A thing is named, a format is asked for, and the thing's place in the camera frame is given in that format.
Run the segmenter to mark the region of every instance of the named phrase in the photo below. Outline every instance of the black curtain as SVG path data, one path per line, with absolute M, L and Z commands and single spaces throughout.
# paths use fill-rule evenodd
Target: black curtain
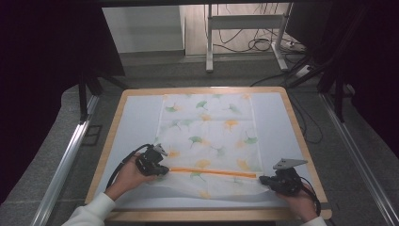
M 62 93 L 81 73 L 124 72 L 98 7 L 2 1 L 0 34 L 2 203 L 56 120 Z
M 389 1 L 372 1 L 341 60 L 345 82 L 356 91 L 353 105 L 396 156 L 399 156 L 398 9 Z

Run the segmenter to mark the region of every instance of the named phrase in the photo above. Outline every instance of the black cable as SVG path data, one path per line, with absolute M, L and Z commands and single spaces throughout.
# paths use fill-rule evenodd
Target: black cable
M 293 63 L 293 64 L 296 64 L 298 61 L 292 61 L 291 59 L 289 59 L 287 56 L 290 56 L 290 55 L 303 55 L 303 54 L 299 54 L 299 53 L 290 53 L 290 54 L 285 54 L 284 55 L 284 59 L 285 60 L 287 60 L 288 62 L 290 62 L 290 63 Z
M 252 83 L 252 84 L 250 85 L 250 87 L 253 87 L 253 86 L 255 86 L 255 85 L 258 84 L 258 83 L 261 83 L 261 82 L 263 82 L 263 81 L 266 81 L 266 80 L 269 80 L 269 79 L 272 79 L 272 78 L 275 78 L 275 77 L 284 76 L 284 75 L 289 76 L 290 73 L 296 72 L 297 68 L 298 68 L 300 65 L 302 65 L 301 62 L 302 62 L 302 60 L 303 60 L 305 57 L 306 57 L 306 56 L 304 56 L 303 58 L 301 58 L 301 60 L 299 60 L 299 61 L 293 66 L 293 68 L 292 68 L 289 72 L 280 73 L 280 74 L 277 74 L 277 75 L 273 75 L 273 76 L 269 76 L 269 77 L 263 78 L 263 79 L 261 79 L 261 80 L 259 80 L 259 81 L 256 81 L 256 82 Z
M 129 153 L 129 155 L 127 155 L 125 158 L 123 158 L 123 160 L 115 168 L 114 172 L 112 173 L 111 177 L 109 178 L 108 183 L 106 184 L 106 188 L 109 188 L 112 185 L 112 183 L 114 182 L 115 177 L 117 176 L 118 172 L 120 172 L 120 169 L 122 169 L 122 167 L 129 161 L 129 159 L 131 159 L 133 157 L 133 155 L 135 155 L 135 153 L 137 153 L 138 151 L 140 151 L 144 147 L 151 147 L 151 144 L 141 145 L 139 148 L 137 148 L 136 150 L 132 151 L 131 153 Z
M 264 7 L 263 15 L 266 14 L 267 4 L 268 4 L 268 3 L 266 3 L 266 6 Z
M 279 5 L 279 3 L 277 3 L 277 5 L 276 5 L 276 8 L 275 8 L 275 13 L 274 14 L 276 14 L 276 11 L 277 11 L 277 6 Z
M 263 5 L 263 4 L 260 4 L 257 8 L 255 8 L 255 10 L 254 10 L 253 13 L 255 13 L 256 10 L 257 10 L 259 7 L 262 8 L 262 5 Z M 264 8 L 263 14 L 265 14 L 266 9 L 267 9 L 267 4 L 266 4 L 266 7 Z M 217 15 L 218 15 L 218 13 L 219 13 L 219 6 L 217 5 Z M 221 41 L 223 44 L 227 44 L 228 42 L 230 42 L 230 41 L 232 41 L 234 38 L 236 38 L 243 30 L 244 30 L 244 29 L 240 29 L 232 38 L 230 38 L 230 39 L 227 40 L 227 41 L 224 41 L 224 40 L 222 39 L 221 31 L 218 30 L 220 41 Z M 260 30 L 260 29 L 258 29 L 258 30 L 256 31 L 256 33 L 255 33 L 255 35 L 254 35 L 254 38 L 248 42 L 248 48 L 247 48 L 246 50 L 233 50 L 233 49 L 231 49 L 231 48 L 229 48 L 229 47 L 226 47 L 226 46 L 220 45 L 220 44 L 213 44 L 213 46 L 222 47 L 222 48 L 225 48 L 225 49 L 227 49 L 227 50 L 229 50 L 229 51 L 232 51 L 232 52 L 234 52 L 234 53 L 245 53 L 245 52 L 248 52 L 248 51 L 265 52 L 265 51 L 267 51 L 267 50 L 269 50 L 269 49 L 271 48 L 271 38 L 272 38 L 272 37 L 270 38 L 270 40 L 268 40 L 268 39 L 257 39 L 256 37 L 257 37 L 257 35 L 258 35 L 258 33 L 259 33 L 259 30 Z M 269 43 L 269 45 L 267 46 L 267 48 L 261 49 L 261 48 L 259 48 L 259 47 L 257 46 L 259 43 Z
M 337 225 L 335 224 L 334 220 L 332 220 L 332 218 L 330 218 L 328 221 L 332 224 L 332 226 L 337 226 Z
M 273 31 L 271 31 L 271 30 L 269 30 L 269 29 L 264 29 L 264 30 L 270 32 L 272 35 L 275 35 L 275 36 L 278 35 L 278 34 L 274 33 Z M 293 41 L 293 40 L 286 40 L 286 41 L 291 41 L 292 43 L 295 43 L 295 44 L 302 44 L 301 42 Z
M 226 10 L 229 12 L 229 14 L 231 14 L 231 12 L 229 11 L 229 9 L 227 8 L 227 4 L 226 4 Z
M 276 4 L 276 8 L 275 8 L 275 13 L 274 14 L 276 14 L 278 6 L 279 6 L 279 3 Z
M 272 79 L 272 78 L 275 78 L 275 77 L 283 76 L 283 75 L 285 75 L 285 74 L 286 74 L 286 73 L 280 73 L 280 74 L 272 75 L 272 76 L 270 76 L 270 77 L 263 78 L 263 79 L 261 79 L 261 80 L 259 80 L 259 81 L 256 81 L 256 82 L 252 83 L 252 84 L 250 85 L 250 87 L 253 87 L 253 86 L 255 86 L 256 84 L 261 83 L 261 82 L 263 82 L 263 81 L 266 81 L 266 80 L 269 80 L 269 79 Z
M 305 191 L 305 192 L 311 197 L 311 199 L 314 201 L 314 203 L 316 204 L 316 214 L 317 214 L 317 216 L 320 216 L 320 213 L 321 213 L 321 211 L 322 211 L 322 208 L 321 208 L 320 201 L 319 201 L 319 199 L 317 198 L 316 192 L 315 192 L 314 189 L 313 189 L 313 186 L 312 186 L 311 183 L 310 183 L 308 180 L 306 180 L 305 178 L 303 178 L 303 177 L 300 177 L 300 178 L 301 178 L 302 180 L 305 180 L 305 181 L 308 183 L 308 185 L 311 187 L 311 191 L 310 191 L 309 189 L 307 189 L 305 186 L 302 186 L 302 190 Z
M 282 81 L 282 83 L 280 84 L 282 87 L 284 87 L 285 89 L 287 89 L 288 84 L 287 81 L 288 79 L 290 79 L 292 76 L 294 76 L 302 66 L 304 66 L 306 63 L 309 62 L 309 60 L 311 60 L 311 57 L 308 55 L 305 55 L 303 58 L 301 58 L 290 70 L 290 73 L 287 74 L 287 76 L 284 78 L 284 80 Z
M 305 140 L 306 140 L 306 132 L 308 131 L 308 125 L 306 124 L 306 120 L 305 120 L 305 118 L 303 117 L 303 114 L 302 114 L 302 112 L 300 111 L 299 107 L 297 107 L 297 105 L 291 100 L 290 95 L 288 95 L 288 98 L 290 99 L 291 104 L 292 104 L 293 107 L 296 109 L 297 114 L 299 115 L 300 119 L 302 120 L 302 123 L 303 123 L 303 127 L 304 127 L 304 128 L 302 128 L 302 127 L 300 127 L 300 128 L 301 128 L 301 131 L 302 131 L 302 136 L 303 136 L 303 137 L 305 138 Z
M 282 45 L 279 46 L 279 50 L 282 53 L 288 53 L 288 54 L 307 54 L 306 50 L 287 49 L 287 48 L 283 47 Z
M 316 125 L 317 129 L 319 130 L 319 133 L 320 133 L 319 139 L 317 139 L 316 141 L 311 141 L 311 140 L 308 140 L 305 136 L 306 141 L 308 141 L 309 143 L 312 143 L 312 144 L 319 144 L 324 138 L 322 128 L 316 122 L 316 120 L 311 116 L 311 114 L 309 114 L 309 112 L 305 110 L 305 108 L 300 104 L 300 102 L 298 101 L 298 99 L 296 99 L 296 97 L 294 96 L 294 94 L 292 92 L 291 92 L 291 96 L 294 97 L 295 101 L 299 104 L 299 106 L 302 108 L 302 110 L 305 112 L 305 114 L 309 117 L 309 119 L 311 119 L 311 121 Z
M 261 9 L 262 9 L 262 5 L 263 5 L 263 3 L 260 3 L 259 6 L 257 6 L 257 7 L 255 8 L 255 10 L 253 10 L 252 14 L 255 14 L 255 12 L 256 12 L 256 10 L 258 10 L 258 8 L 261 8 Z

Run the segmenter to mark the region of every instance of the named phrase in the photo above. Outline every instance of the metal stand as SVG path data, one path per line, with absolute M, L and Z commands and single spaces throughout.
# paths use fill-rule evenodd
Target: metal stand
M 284 14 L 279 15 L 237 15 L 237 16 L 212 16 L 212 5 L 208 5 L 208 42 L 206 52 L 206 72 L 214 71 L 214 53 L 212 43 L 212 31 L 223 29 L 279 29 L 276 41 L 271 43 L 279 67 L 282 71 L 288 71 L 287 64 L 281 54 L 279 46 L 282 35 L 287 25 L 292 3 Z
M 97 76 L 101 76 L 106 81 L 120 87 L 123 90 L 129 89 L 129 86 L 120 82 L 116 78 L 102 73 L 100 71 L 91 70 L 88 72 L 82 72 L 79 76 L 79 104 L 80 104 L 80 121 L 79 124 L 83 124 L 88 118 L 88 100 L 86 87 L 90 90 L 93 96 L 100 96 L 103 93 L 103 87 L 101 86 Z

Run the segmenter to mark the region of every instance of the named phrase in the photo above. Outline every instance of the orange line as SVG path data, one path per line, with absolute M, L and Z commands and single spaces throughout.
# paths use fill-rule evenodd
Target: orange line
M 174 172 L 203 172 L 203 173 L 221 174 L 221 175 L 229 175 L 229 176 L 240 176 L 240 177 L 256 178 L 256 174 L 255 173 L 237 172 L 237 171 L 224 171 L 224 170 L 214 170 L 214 169 L 170 168 L 169 171 L 174 171 Z

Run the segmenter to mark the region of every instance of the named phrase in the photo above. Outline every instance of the human hand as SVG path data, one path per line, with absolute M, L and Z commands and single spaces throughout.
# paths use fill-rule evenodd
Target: human hand
M 307 184 L 303 184 L 303 186 L 307 189 L 311 189 Z M 296 196 L 284 196 L 279 193 L 276 193 L 276 195 L 288 202 L 291 211 L 295 215 L 299 216 L 304 222 L 317 218 L 314 202 L 305 191 L 300 190 Z
M 136 166 L 136 159 L 140 153 L 132 156 L 124 166 L 120 169 L 114 184 L 112 184 L 106 191 L 105 195 L 115 201 L 126 191 L 134 189 L 143 182 L 153 181 L 156 176 L 144 176 Z

